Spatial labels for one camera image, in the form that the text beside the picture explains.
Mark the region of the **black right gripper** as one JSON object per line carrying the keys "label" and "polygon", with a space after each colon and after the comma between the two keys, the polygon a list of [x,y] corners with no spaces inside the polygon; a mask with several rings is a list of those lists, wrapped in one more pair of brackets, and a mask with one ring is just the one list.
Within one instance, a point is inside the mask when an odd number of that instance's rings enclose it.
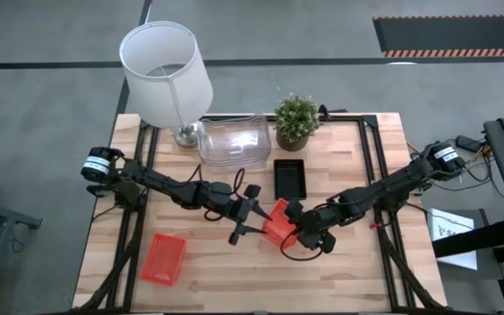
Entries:
{"label": "black right gripper", "polygon": [[323,254],[333,251],[336,238],[329,229],[338,224],[338,215],[333,204],[320,204],[305,212],[303,205],[293,200],[287,206],[285,214],[289,217],[289,223],[295,226],[291,234],[295,235],[305,248],[320,249]]}

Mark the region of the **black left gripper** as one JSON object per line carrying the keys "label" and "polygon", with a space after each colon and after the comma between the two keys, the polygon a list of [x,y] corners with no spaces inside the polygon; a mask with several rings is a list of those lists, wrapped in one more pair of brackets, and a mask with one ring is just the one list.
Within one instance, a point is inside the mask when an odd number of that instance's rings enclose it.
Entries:
{"label": "black left gripper", "polygon": [[244,196],[237,199],[231,199],[228,202],[228,208],[223,211],[222,216],[235,223],[234,231],[228,237],[228,243],[235,246],[241,235],[248,233],[263,234],[262,229],[249,227],[245,224],[250,213],[256,213],[264,219],[271,221],[271,217],[261,208],[257,197],[261,191],[259,185],[248,185]]}

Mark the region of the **white shade table lamp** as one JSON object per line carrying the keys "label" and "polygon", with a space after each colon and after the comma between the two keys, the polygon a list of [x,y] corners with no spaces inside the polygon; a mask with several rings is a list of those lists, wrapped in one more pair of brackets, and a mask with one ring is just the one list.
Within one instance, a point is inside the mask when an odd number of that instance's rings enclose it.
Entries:
{"label": "white shade table lamp", "polygon": [[214,91],[194,34],[169,21],[143,24],[124,37],[119,57],[134,111],[149,125],[172,128],[178,146],[196,148]]}

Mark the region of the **small green potted plant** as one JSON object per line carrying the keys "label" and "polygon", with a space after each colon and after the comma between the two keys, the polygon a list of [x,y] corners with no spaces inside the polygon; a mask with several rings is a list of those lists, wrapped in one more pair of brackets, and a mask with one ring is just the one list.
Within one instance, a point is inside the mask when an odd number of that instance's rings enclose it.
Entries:
{"label": "small green potted plant", "polygon": [[311,97],[290,94],[275,108],[276,142],[285,151],[300,151],[321,126]]}

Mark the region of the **black hazard-striped floor mat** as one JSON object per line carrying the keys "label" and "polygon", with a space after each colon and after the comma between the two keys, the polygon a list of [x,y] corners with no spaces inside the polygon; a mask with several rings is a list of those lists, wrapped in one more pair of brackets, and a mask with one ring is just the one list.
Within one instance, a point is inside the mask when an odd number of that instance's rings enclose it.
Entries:
{"label": "black hazard-striped floor mat", "polygon": [[504,15],[374,17],[387,58],[504,57]]}

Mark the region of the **white cardboard box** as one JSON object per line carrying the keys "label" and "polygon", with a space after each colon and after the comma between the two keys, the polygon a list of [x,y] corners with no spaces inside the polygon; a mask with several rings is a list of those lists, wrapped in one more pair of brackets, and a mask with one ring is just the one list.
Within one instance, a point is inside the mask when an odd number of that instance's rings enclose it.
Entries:
{"label": "white cardboard box", "polygon": [[[428,213],[428,228],[430,231],[430,238],[434,242],[474,230],[474,220],[454,213],[431,208]],[[437,261],[439,263],[446,263],[469,270],[478,269],[475,251],[438,257]]]}

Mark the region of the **black clamp bracket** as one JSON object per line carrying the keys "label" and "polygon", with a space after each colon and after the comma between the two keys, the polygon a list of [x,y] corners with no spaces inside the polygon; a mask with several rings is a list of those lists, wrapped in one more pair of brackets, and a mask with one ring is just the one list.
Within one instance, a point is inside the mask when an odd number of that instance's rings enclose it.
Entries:
{"label": "black clamp bracket", "polygon": [[320,114],[324,115],[330,115],[330,114],[335,114],[335,113],[348,113],[348,110],[346,108],[339,108],[339,109],[329,109],[326,105],[321,104],[318,107],[318,112]]}

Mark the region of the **black power adapter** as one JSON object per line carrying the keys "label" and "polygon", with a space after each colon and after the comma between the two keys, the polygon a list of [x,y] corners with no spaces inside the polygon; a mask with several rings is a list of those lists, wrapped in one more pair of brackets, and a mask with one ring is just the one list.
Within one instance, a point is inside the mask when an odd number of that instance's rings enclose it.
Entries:
{"label": "black power adapter", "polygon": [[455,144],[461,149],[474,153],[479,152],[482,148],[482,142],[480,140],[474,140],[467,136],[457,136]]}

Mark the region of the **black aluminium table frame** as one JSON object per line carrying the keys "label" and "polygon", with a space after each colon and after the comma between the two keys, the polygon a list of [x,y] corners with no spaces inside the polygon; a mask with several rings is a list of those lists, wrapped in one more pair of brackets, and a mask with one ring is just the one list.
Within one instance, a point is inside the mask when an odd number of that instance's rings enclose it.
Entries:
{"label": "black aluminium table frame", "polygon": [[[410,160],[396,113],[333,114],[295,158],[305,165],[306,207]],[[298,245],[281,255],[259,234],[230,245],[231,221],[205,220],[157,192],[145,213],[125,213],[113,203],[109,196],[97,201],[99,218],[90,224],[73,315],[388,312],[391,298],[404,297],[397,268],[382,260],[379,232],[369,228],[371,215],[335,227],[334,251],[314,258]],[[141,277],[157,233],[186,242],[172,286]]]}

